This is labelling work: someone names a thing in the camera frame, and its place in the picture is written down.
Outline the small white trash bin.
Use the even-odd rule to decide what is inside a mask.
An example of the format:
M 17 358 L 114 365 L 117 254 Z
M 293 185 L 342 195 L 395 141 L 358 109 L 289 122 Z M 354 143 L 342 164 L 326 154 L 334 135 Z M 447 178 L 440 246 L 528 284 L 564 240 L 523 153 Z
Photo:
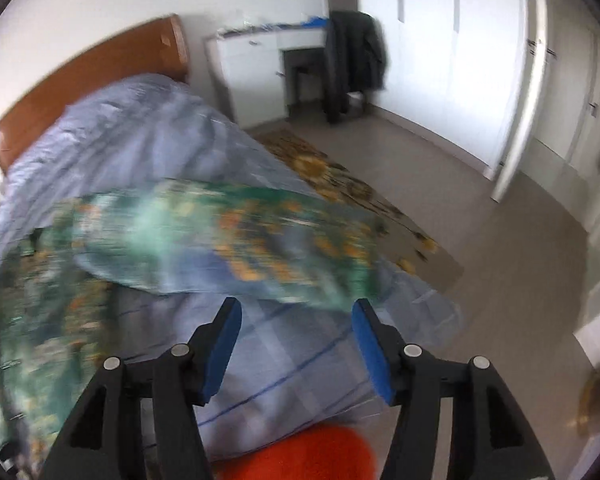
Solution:
M 366 94 L 364 92 L 348 93 L 347 104 L 349 115 L 363 115 L 367 106 Z

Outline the orange fuzzy mat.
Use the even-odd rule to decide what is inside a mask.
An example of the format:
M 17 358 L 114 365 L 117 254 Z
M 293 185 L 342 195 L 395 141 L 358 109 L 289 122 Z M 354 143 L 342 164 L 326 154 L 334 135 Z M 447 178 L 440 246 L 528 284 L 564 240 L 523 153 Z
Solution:
M 224 480 L 375 479 L 376 457 L 354 429 L 318 424 L 267 448 L 222 460 L 214 478 Z

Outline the floral patterned floor rug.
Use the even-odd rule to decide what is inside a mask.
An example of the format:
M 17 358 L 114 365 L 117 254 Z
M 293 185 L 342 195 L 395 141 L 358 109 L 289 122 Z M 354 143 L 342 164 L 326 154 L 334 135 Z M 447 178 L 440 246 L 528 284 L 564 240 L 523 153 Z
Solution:
M 311 143 L 285 129 L 261 133 L 257 140 L 326 200 L 376 214 L 381 221 L 378 249 L 404 272 L 440 292 L 462 276 L 463 267 L 410 217 Z

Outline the white door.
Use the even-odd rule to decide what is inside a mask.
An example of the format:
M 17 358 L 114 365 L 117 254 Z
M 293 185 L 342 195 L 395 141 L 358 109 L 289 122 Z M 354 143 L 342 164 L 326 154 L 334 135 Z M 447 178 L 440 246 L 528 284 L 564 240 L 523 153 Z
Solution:
M 548 55 L 547 0 L 524 0 L 516 107 L 491 200 L 501 203 L 518 174 L 542 101 Z

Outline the white desk with drawers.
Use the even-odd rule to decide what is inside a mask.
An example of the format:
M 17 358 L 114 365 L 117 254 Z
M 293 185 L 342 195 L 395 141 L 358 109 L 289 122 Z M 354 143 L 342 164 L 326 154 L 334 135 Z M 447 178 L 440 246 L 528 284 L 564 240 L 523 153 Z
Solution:
M 221 112 L 243 129 L 287 118 L 290 57 L 321 49 L 324 43 L 324 29 L 300 25 L 209 37 L 206 55 Z

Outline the green patterned silk garment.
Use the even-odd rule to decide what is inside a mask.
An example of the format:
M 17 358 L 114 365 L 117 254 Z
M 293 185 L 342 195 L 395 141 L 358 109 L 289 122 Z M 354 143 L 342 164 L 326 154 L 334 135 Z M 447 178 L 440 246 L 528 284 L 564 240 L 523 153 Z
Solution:
M 275 188 L 166 179 L 59 202 L 3 237 L 0 446 L 44 460 L 120 339 L 114 294 L 223 294 L 341 311 L 379 292 L 378 219 Z

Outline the dark jacket on chair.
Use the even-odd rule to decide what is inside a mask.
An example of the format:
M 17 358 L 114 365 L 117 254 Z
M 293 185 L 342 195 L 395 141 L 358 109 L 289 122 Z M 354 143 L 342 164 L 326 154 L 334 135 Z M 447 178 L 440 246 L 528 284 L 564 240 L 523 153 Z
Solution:
M 323 110 L 329 124 L 349 113 L 349 96 L 361 96 L 366 112 L 373 92 L 384 88 L 384 40 L 376 20 L 358 11 L 332 11 L 324 45 Z

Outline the white wardrobe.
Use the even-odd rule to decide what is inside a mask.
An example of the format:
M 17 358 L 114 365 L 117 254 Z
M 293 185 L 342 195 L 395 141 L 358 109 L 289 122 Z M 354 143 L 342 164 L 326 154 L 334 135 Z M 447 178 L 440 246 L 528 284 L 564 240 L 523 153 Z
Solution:
M 375 105 L 492 179 L 516 112 L 526 0 L 361 0 L 385 41 Z

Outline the brown wooden headboard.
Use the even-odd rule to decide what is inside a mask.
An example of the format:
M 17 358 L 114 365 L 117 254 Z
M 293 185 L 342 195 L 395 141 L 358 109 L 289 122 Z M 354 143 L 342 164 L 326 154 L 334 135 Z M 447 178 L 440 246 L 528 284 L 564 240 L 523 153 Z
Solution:
M 188 47 L 178 15 L 156 18 L 96 44 L 25 94 L 0 119 L 1 172 L 9 170 L 66 107 L 108 84 L 143 74 L 188 81 Z

